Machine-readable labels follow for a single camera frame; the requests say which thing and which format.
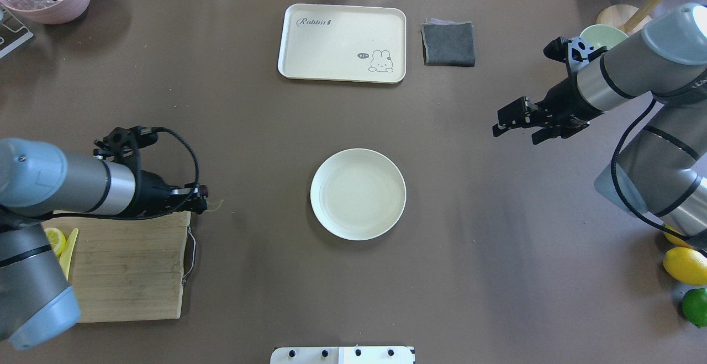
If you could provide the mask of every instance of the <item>white plate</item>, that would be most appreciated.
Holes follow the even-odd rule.
[[[316,171],[310,191],[321,225],[356,241],[390,230],[402,215],[406,196],[396,165],[368,149],[348,149],[329,157]]]
[[[395,8],[294,4],[285,11],[277,69],[296,79],[400,82],[405,31]]]

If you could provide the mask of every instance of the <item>green lime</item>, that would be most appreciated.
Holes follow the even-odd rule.
[[[682,312],[697,327],[707,326],[707,288],[687,291],[682,298]]]

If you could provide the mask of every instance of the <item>round plate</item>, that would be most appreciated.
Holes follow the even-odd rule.
[[[406,196],[396,165],[368,149],[348,149],[329,157],[316,171],[310,191],[321,225],[355,241],[390,230],[402,215]]]

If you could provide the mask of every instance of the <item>wooden cutting board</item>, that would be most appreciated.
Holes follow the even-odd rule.
[[[44,228],[78,228],[68,281],[78,322],[178,319],[190,212],[151,220],[56,218]]]

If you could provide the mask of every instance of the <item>robotic arm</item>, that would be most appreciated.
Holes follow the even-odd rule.
[[[157,133],[170,133],[189,150],[193,183],[169,186],[141,169],[139,150],[156,143]],[[49,143],[0,139],[0,341],[9,339],[16,349],[53,338],[81,316],[41,221],[60,216],[142,220],[175,211],[202,213],[207,207],[197,158],[172,130],[116,128],[94,143],[98,149],[87,157]]]
[[[650,211],[687,243],[707,248],[707,181],[692,170],[707,152],[707,8],[685,4],[608,51],[580,38],[558,38],[545,55],[565,62],[569,77],[536,104],[521,97],[499,110],[493,135],[541,127],[534,144],[568,138],[591,119],[651,92],[662,109],[594,185],[622,208],[637,215]]]

